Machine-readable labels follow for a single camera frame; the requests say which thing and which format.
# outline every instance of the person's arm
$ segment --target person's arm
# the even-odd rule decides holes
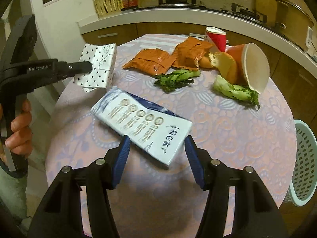
[[[29,124],[32,121],[31,103],[25,100],[22,104],[22,113],[18,115],[11,123],[11,129],[14,132],[7,138],[5,145],[13,153],[24,155],[27,158],[32,152],[32,131]],[[0,120],[3,116],[3,109],[0,105]],[[7,159],[4,153],[3,145],[0,145],[0,159],[6,163]]]

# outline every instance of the red paper cup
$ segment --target red paper cup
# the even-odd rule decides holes
[[[205,40],[209,41],[211,39],[215,45],[218,47],[220,52],[226,51],[226,33],[219,28],[207,27]]]

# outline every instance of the tablecloth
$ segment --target tablecloth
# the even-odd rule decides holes
[[[172,53],[185,39],[144,35],[119,46],[113,85],[191,120],[191,135],[199,148],[228,167],[253,166],[280,206],[294,170],[296,134],[291,110],[271,79],[259,96],[261,108],[256,111],[212,91],[217,70],[202,71],[190,86],[166,94],[153,86],[154,78],[122,69],[142,49]],[[119,144],[119,135],[89,112],[104,93],[104,89],[83,93],[72,82],[65,88],[51,118],[53,135],[46,159],[49,184],[62,166],[88,166]],[[122,238],[189,238],[196,235],[208,192],[195,183],[183,148],[166,169],[132,145],[121,183],[108,195]],[[81,206],[84,230],[91,234],[85,189]],[[224,234],[231,231],[233,213],[231,189]]]

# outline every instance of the crumpled orange packet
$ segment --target crumpled orange packet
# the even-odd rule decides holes
[[[143,49],[122,68],[134,67],[152,76],[165,74],[176,60],[168,52],[161,49]]]
[[[173,67],[197,71],[198,62],[214,45],[194,37],[188,37],[183,43],[178,44],[172,56],[176,57]]]

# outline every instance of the light blue laundry basket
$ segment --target light blue laundry basket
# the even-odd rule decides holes
[[[295,120],[296,163],[288,192],[295,206],[305,205],[317,185],[317,142],[312,130],[301,120]]]

